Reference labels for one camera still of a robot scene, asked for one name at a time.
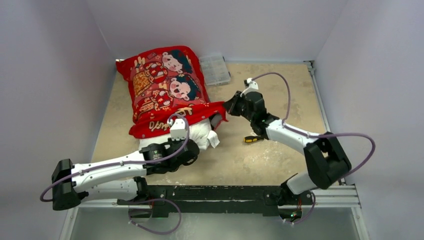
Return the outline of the white pillow insert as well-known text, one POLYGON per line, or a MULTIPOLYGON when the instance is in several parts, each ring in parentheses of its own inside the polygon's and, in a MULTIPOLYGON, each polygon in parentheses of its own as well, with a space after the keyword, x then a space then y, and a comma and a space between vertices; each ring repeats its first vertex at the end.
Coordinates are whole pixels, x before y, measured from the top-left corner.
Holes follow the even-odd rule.
MULTIPOLYGON (((209 147, 216 148, 220 143, 218 134, 214 130, 212 130, 210 120, 205 119, 198 123, 190 125, 189 130, 189 138, 197 144, 201 152, 205 151, 209 147)), ((170 137, 171 135, 168 133, 156 137, 140 139, 138 150, 141 150, 143 147, 147 147, 149 144, 164 143, 170 137)))

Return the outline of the red printed pillowcase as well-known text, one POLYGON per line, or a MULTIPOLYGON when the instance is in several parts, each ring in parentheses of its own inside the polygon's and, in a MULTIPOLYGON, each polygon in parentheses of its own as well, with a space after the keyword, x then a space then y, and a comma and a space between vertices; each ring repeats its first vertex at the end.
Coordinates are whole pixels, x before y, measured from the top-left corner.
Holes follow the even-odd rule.
POLYGON ((115 65, 128 84, 133 110, 128 133, 136 139, 168 134, 172 114, 183 116, 189 125, 215 115, 226 120, 224 103, 210 100, 199 58, 188 46, 151 49, 115 65))

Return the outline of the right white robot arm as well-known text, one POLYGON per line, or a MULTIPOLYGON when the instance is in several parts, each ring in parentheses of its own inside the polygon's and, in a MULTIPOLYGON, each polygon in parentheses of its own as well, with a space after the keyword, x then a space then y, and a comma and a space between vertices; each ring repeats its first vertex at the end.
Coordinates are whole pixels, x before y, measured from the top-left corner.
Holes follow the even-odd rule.
POLYGON ((304 156, 306 171, 282 185, 280 196, 288 204, 298 200, 305 191, 327 189, 352 169, 339 140, 331 132, 309 133, 283 122, 267 111, 259 92, 242 94, 237 91, 223 106, 228 114, 248 120, 258 136, 284 144, 304 156))

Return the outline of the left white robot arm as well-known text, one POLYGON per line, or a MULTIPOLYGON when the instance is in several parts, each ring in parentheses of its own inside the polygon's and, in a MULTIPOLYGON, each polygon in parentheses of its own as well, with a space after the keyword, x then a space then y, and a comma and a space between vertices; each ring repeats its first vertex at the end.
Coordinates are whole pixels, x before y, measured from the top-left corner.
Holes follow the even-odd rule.
POLYGON ((60 160, 52 175, 52 209, 68 210, 83 202, 103 199, 146 203, 145 176, 175 172, 195 162, 200 148, 191 139, 151 143, 125 156, 96 163, 60 160))

